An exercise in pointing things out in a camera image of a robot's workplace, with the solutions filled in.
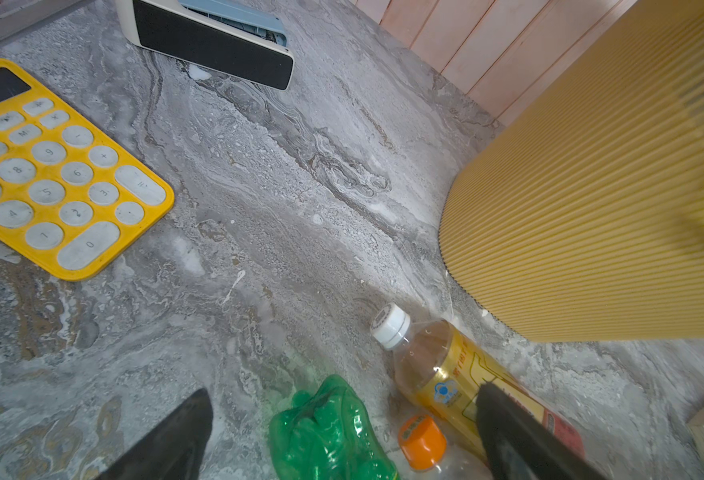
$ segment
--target yellow calculator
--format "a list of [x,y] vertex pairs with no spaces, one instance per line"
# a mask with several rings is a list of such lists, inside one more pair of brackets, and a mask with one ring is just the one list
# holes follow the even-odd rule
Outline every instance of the yellow calculator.
[[0,59],[0,240],[84,280],[173,206],[165,181],[74,108]]

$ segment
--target gray marble surface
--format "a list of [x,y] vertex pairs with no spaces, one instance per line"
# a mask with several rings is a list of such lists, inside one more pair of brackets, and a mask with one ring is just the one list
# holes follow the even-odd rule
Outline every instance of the gray marble surface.
[[85,282],[0,243],[0,478],[92,478],[201,386],[215,410],[202,478],[275,478],[268,420],[330,373],[392,451],[410,408],[367,332],[390,299],[470,334],[572,420],[606,475],[704,478],[684,425],[704,404],[703,340],[530,343],[445,271],[440,210],[498,123],[346,0],[254,6],[290,33],[285,92],[191,79],[127,43],[104,0],[0,51],[177,195]]

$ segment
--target yellow ribbed surface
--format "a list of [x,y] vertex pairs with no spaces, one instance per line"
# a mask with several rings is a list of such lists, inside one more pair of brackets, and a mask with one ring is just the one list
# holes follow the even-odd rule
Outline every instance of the yellow ribbed surface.
[[704,337],[704,0],[639,0],[459,174],[440,248],[530,340]]

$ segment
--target blue and white stapler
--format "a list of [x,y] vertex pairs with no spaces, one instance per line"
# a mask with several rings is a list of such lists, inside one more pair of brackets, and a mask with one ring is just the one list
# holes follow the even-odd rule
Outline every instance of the blue and white stapler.
[[115,0],[139,46],[285,90],[294,56],[279,18],[227,0]]

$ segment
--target crushed green bottle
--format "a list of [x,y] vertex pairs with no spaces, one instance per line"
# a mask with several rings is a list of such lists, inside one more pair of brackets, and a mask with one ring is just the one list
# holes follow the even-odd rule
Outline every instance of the crushed green bottle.
[[397,480],[352,387],[331,375],[314,396],[301,390],[293,407],[269,424],[269,448],[280,480]]

